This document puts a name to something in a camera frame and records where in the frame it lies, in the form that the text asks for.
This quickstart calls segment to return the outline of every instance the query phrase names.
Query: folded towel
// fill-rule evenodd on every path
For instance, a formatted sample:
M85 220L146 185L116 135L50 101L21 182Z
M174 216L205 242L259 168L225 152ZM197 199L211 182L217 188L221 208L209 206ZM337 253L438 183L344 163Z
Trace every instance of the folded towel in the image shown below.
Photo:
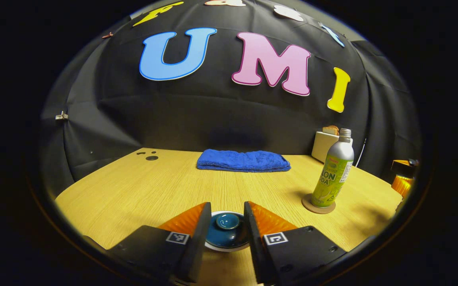
M200 170L233 172L283 172L291 169L289 162L279 154L266 151L239 153L207 149L198 159Z

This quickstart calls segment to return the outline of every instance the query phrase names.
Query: table surface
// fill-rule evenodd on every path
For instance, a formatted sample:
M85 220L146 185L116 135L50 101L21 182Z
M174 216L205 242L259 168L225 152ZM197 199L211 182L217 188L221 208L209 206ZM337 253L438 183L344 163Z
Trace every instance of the table surface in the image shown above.
M107 249L142 225L159 226L204 201L211 202L212 211L239 213L244 201L253 201L297 227L314 226L349 251L380 232L402 199L388 183L353 166L335 210L316 214L301 203L323 168L313 157L284 155L291 163L287 172L247 173L198 170L200 154L142 148L74 183L56 203L78 232ZM256 285L250 248L206 249L198 284Z

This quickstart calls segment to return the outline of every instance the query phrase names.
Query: green bottle label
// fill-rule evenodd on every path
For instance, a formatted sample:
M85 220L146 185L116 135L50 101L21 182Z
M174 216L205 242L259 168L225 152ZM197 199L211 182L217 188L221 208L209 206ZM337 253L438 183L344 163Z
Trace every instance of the green bottle label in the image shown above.
M345 183L353 161L339 159L335 156L326 156L323 172L312 194L312 204L319 208L329 207L337 197Z

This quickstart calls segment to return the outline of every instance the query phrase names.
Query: blue bowl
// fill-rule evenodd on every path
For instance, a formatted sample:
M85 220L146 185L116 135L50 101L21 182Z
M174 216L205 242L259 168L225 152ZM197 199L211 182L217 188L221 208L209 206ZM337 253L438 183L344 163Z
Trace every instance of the blue bowl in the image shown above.
M211 213L205 246L223 252L247 248L248 230L243 215L230 211Z

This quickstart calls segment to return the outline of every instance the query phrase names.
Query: cork coaster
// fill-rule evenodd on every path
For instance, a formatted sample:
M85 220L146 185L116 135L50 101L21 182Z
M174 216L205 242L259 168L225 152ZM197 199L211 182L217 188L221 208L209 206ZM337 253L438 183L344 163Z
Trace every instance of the cork coaster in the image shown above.
M335 202L333 202L327 208L318 208L311 203L311 197L312 197L312 194L309 193L309 194L304 195L303 199L301 199L301 203L303 203L303 206L307 210L313 213L316 213L316 214L327 214L327 213L331 213L335 209Z

